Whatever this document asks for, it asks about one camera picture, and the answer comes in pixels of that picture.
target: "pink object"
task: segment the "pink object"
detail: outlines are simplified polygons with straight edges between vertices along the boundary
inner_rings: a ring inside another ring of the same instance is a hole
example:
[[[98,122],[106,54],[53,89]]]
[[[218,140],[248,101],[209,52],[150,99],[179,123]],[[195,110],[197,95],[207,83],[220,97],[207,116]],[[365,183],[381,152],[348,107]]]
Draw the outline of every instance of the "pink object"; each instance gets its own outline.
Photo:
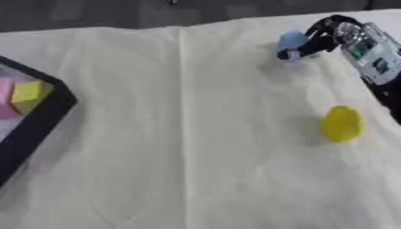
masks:
[[[11,119],[19,114],[11,106],[13,95],[13,79],[0,77],[0,119]]]

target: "yellow block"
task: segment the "yellow block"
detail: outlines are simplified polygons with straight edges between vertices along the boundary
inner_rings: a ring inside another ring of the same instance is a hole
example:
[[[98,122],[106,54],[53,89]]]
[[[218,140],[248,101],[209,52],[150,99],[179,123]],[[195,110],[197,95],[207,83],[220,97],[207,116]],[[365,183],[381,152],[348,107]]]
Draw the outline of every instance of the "yellow block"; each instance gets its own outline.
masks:
[[[22,115],[29,114],[53,90],[44,81],[30,81],[14,85],[12,104]]]
[[[352,107],[335,106],[321,119],[320,129],[329,140],[344,142],[361,134],[363,120]]]

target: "blue object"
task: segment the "blue object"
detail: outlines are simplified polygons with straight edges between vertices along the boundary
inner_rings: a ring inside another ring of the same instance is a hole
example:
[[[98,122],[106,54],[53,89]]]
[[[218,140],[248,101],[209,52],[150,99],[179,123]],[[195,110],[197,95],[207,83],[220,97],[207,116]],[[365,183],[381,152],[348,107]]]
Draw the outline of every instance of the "blue object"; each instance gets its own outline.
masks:
[[[281,35],[277,44],[277,51],[298,48],[308,41],[308,37],[303,35],[300,30],[291,30]]]

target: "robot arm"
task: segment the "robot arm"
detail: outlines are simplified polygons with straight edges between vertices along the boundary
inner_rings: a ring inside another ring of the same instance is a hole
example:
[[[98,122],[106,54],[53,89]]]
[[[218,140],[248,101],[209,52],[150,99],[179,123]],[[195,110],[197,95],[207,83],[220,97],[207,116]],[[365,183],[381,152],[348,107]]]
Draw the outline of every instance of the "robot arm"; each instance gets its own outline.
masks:
[[[401,45],[373,23],[332,15],[314,23],[304,35],[308,40],[297,48],[277,53],[282,60],[296,60],[341,47],[379,102],[401,124]]]
[[[319,53],[323,50],[328,52],[333,51],[339,45],[344,44],[344,40],[342,38],[343,34],[338,34],[338,28],[342,23],[349,23],[358,28],[363,26],[359,21],[353,18],[337,14],[332,15],[328,18],[324,18],[315,22],[305,32],[305,36],[308,37],[309,40],[304,45],[292,50],[281,50],[277,53],[277,57],[282,60],[288,60],[294,55],[304,57]]]

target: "table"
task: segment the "table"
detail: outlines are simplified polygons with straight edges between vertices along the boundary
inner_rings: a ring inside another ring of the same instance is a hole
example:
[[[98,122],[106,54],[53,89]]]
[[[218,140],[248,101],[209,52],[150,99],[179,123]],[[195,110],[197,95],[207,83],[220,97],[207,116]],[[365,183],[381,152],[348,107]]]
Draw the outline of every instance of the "table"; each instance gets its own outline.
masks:
[[[401,38],[401,11],[347,15]],[[400,127],[339,52],[275,57],[325,16],[1,34],[80,104],[2,190],[0,227],[398,228]],[[335,105],[361,112],[359,139],[321,136]]]

